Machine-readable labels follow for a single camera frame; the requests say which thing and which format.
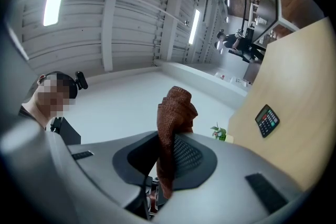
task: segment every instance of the potted plant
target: potted plant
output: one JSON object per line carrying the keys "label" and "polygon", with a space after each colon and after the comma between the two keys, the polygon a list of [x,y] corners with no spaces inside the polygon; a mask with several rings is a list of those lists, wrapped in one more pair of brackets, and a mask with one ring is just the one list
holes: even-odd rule
{"label": "potted plant", "polygon": [[214,136],[215,139],[233,143],[233,137],[226,134],[226,130],[224,128],[218,127],[218,123],[217,123],[217,127],[213,126],[210,129],[214,130],[212,136]]}

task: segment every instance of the desk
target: desk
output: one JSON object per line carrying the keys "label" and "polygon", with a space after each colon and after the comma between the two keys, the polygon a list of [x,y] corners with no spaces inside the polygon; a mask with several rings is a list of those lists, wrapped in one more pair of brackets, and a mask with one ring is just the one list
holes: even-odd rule
{"label": "desk", "polygon": [[[317,182],[335,144],[335,44],[328,18],[270,43],[244,104],[229,120],[235,144],[286,172],[302,190]],[[263,138],[255,117],[265,104],[280,124]]]}
{"label": "desk", "polygon": [[257,8],[257,16],[265,19],[265,25],[258,24],[254,29],[252,43],[262,46],[258,41],[278,25],[282,25],[291,31],[299,28],[282,17],[281,0],[261,0]]}

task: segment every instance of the calculator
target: calculator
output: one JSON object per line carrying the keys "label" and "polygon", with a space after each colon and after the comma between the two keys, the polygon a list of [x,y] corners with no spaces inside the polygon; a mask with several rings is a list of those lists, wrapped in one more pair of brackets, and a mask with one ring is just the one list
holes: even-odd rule
{"label": "calculator", "polygon": [[256,122],[261,135],[265,138],[278,126],[280,120],[275,112],[268,105],[265,105],[256,117]]}

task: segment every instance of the brown towel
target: brown towel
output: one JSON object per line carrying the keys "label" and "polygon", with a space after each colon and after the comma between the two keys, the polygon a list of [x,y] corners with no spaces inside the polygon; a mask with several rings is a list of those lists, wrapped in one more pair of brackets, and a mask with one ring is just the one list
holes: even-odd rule
{"label": "brown towel", "polygon": [[198,115],[190,101],[191,94],[188,91],[174,86],[158,107],[157,131],[160,140],[160,154],[156,170],[163,195],[167,199],[172,195],[174,179],[174,134],[192,133],[193,119]]}

